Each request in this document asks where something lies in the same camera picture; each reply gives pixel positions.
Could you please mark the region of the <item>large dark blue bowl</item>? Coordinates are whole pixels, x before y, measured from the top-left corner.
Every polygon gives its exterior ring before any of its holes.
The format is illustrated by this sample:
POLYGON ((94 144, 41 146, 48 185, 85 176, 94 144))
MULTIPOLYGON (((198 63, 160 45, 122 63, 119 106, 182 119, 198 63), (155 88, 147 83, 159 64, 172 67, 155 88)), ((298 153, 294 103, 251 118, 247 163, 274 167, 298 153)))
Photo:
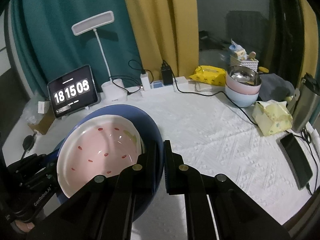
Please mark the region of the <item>large dark blue bowl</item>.
POLYGON ((67 137, 85 121, 96 116, 107 114, 119 115, 130 120, 144 142, 145 152, 141 154, 142 156, 146 156, 146 164, 143 165, 143 170, 146 172, 143 176, 144 191, 138 195, 134 210, 134 219, 138 219, 151 204, 160 185, 164 166, 163 139, 158 126, 151 116, 138 107, 124 104, 110 105, 94 111, 83 118, 68 133, 67 137))

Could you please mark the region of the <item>pink strawberry bowl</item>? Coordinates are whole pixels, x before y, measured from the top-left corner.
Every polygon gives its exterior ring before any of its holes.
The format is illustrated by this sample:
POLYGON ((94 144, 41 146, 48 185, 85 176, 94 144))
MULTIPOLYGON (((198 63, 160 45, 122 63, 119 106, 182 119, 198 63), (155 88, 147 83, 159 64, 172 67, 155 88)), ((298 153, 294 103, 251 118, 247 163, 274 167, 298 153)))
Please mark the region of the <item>pink strawberry bowl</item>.
POLYGON ((144 152, 144 142, 130 120, 110 114, 91 118, 72 131, 60 148, 61 189, 71 198, 97 175, 119 175, 144 152))

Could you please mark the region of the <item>light blue plate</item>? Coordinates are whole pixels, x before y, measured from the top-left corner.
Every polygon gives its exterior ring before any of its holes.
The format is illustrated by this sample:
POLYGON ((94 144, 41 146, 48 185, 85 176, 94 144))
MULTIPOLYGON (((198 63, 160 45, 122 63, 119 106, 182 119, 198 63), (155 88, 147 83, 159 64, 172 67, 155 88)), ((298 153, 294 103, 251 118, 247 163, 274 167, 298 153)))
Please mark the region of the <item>light blue plate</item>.
POLYGON ((59 183, 59 172, 57 171, 57 161, 59 158, 59 152, 60 152, 60 148, 63 145, 63 140, 61 140, 57 146, 54 148, 53 151, 53 162, 55 163, 55 168, 56 168, 56 181, 57 181, 57 187, 56 187, 56 196, 57 199, 60 203, 60 205, 62 205, 63 203, 65 203, 68 200, 68 197, 64 194, 63 190, 61 189, 61 185, 59 183))

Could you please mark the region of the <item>cardboard box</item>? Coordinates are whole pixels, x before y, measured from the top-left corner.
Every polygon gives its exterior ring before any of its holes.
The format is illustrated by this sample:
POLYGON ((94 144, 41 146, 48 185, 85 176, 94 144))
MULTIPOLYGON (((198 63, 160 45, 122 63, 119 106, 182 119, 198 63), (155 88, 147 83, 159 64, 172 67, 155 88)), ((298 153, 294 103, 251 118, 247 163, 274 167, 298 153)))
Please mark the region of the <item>cardboard box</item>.
POLYGON ((40 134, 45 135, 47 134, 54 120, 55 115, 52 107, 50 107, 48 112, 44 114, 43 118, 38 124, 28 124, 28 126, 33 132, 39 132, 40 134))

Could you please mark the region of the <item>white textured tablecloth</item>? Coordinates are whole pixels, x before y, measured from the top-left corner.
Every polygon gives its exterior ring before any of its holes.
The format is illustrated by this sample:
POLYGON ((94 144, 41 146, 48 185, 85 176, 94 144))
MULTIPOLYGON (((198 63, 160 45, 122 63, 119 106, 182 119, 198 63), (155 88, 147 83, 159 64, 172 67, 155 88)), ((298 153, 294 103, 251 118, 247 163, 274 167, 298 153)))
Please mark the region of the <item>white textured tablecloth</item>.
MULTIPOLYGON (((61 120, 55 120, 46 135, 36 137, 32 153, 49 153, 69 131, 93 111, 120 102, 101 101, 61 120)), ((319 219, 319 198, 307 189, 299 190, 278 145, 284 133, 269 137, 251 124, 226 97, 204 97, 170 92, 142 97, 133 94, 121 102, 136 106, 153 118, 162 139, 171 141, 172 150, 184 163, 200 173, 224 173, 256 201, 291 237, 306 235, 319 219)), ((19 119, 4 142, 7 165, 20 159, 23 139, 32 134, 26 121, 19 119)), ((131 239, 187 239, 183 196, 165 192, 164 177, 147 210, 133 223, 131 239)))

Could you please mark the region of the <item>black smartphone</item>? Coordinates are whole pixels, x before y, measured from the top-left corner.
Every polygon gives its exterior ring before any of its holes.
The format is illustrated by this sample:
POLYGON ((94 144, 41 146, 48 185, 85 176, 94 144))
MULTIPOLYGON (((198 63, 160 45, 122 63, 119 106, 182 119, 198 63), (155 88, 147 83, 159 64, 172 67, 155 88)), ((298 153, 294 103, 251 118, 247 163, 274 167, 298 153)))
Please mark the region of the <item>black smartphone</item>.
POLYGON ((289 164, 298 189, 304 189, 312 178, 313 172, 299 142, 292 133, 288 133, 279 139, 278 144, 289 164))

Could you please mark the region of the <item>white desk lamp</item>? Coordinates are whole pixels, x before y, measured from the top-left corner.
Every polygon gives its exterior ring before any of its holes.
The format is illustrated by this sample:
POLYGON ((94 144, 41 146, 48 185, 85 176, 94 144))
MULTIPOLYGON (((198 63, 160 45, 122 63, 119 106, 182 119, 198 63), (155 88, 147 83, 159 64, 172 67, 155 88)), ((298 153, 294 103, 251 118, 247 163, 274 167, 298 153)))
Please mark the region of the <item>white desk lamp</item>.
POLYGON ((103 93, 103 100, 107 103, 125 102, 128 97, 128 91, 124 87, 123 80, 120 77, 113 77, 111 67, 106 58, 103 43, 99 37, 98 29, 114 22, 114 13, 112 10, 101 12, 90 16, 72 25, 71 30, 74 36, 81 36, 86 33, 93 33, 98 45, 98 55, 102 60, 103 74, 99 78, 99 88, 103 93))

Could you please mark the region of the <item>white power strip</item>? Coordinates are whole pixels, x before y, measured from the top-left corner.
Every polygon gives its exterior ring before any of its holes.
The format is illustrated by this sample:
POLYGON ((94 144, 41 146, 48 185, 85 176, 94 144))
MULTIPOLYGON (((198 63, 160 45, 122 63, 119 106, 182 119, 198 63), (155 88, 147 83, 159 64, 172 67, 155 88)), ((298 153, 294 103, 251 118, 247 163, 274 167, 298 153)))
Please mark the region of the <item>white power strip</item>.
POLYGON ((176 78, 177 83, 175 83, 175 80, 173 79, 172 85, 164 85, 163 81, 153 81, 151 84, 150 90, 141 90, 141 95, 144 98, 156 96, 156 95, 162 95, 167 93, 173 93, 178 92, 177 86, 180 90, 188 89, 190 83, 185 77, 177 77, 176 78))

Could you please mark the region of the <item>steel thermos bottle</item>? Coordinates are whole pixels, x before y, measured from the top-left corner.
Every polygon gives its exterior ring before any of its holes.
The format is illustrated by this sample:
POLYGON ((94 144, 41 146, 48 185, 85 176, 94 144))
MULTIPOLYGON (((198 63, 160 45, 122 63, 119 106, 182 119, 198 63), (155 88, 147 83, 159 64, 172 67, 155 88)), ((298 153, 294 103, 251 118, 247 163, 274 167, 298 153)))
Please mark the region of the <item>steel thermos bottle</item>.
POLYGON ((306 73, 301 80, 299 88, 296 88, 287 109, 293 117, 292 130, 300 133, 306 126, 313 111, 319 103, 319 83, 313 76, 306 73))

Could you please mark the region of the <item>grey folded cloth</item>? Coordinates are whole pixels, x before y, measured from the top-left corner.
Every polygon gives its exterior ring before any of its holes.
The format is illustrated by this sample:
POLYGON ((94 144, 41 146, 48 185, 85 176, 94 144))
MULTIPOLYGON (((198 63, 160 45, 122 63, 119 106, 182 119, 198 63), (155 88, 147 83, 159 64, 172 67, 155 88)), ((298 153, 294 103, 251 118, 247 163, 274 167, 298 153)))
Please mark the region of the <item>grey folded cloth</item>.
POLYGON ((258 98, 262 101, 284 101, 288 96, 293 96, 295 88, 291 82, 272 74, 261 74, 261 87, 258 98))

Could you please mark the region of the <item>yellow wipes pack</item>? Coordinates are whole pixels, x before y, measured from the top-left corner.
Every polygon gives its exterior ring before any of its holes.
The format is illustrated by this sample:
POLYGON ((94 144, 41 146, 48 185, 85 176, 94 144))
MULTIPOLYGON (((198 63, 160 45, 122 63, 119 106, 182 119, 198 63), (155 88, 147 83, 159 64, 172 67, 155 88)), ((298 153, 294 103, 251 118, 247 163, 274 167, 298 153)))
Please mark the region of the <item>yellow wipes pack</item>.
POLYGON ((189 78, 208 85, 224 86, 226 71, 214 66, 198 66, 189 78))

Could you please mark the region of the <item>black power adapter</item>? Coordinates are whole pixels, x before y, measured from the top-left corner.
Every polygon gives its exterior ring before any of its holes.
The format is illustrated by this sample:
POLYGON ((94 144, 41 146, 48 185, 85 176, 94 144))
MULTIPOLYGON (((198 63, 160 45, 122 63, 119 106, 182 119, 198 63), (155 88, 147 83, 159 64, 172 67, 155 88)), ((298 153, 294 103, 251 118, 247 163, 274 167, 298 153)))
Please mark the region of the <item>black power adapter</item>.
POLYGON ((172 70, 170 66, 161 66, 161 74, 163 85, 168 86, 173 84, 172 70))

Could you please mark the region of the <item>white storage basket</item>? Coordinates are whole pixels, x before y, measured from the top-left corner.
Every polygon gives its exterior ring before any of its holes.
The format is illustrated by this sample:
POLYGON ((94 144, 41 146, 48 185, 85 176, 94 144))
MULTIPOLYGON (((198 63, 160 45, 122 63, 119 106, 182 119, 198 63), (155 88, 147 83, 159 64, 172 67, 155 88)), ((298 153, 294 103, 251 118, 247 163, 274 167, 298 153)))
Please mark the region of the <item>white storage basket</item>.
POLYGON ((255 51, 248 54, 241 45, 235 43, 233 40, 231 40, 229 50, 231 51, 230 65, 244 66, 254 71, 258 70, 259 61, 256 59, 255 51))

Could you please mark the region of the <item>teal curtain left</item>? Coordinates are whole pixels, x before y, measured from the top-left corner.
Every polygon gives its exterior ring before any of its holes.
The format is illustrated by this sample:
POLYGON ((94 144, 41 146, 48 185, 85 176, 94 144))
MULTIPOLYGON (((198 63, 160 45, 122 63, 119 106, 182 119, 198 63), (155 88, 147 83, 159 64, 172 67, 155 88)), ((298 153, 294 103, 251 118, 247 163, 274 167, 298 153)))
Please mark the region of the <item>teal curtain left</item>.
POLYGON ((98 29, 113 77, 139 83, 140 56, 125 0, 11 0, 11 26, 23 74, 33 92, 48 95, 50 81, 84 65, 94 82, 104 77, 93 33, 74 36, 73 24, 112 10, 114 22, 98 29))

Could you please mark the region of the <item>yellow curtain left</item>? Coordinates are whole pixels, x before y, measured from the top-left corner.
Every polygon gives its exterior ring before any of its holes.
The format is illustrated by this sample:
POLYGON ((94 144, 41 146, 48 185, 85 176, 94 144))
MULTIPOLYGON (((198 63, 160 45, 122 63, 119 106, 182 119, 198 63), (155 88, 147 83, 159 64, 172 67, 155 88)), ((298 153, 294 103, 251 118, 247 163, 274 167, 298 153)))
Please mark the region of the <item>yellow curtain left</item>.
POLYGON ((193 74, 199 64, 197 0, 125 0, 140 60, 161 79, 166 61, 176 76, 193 74))

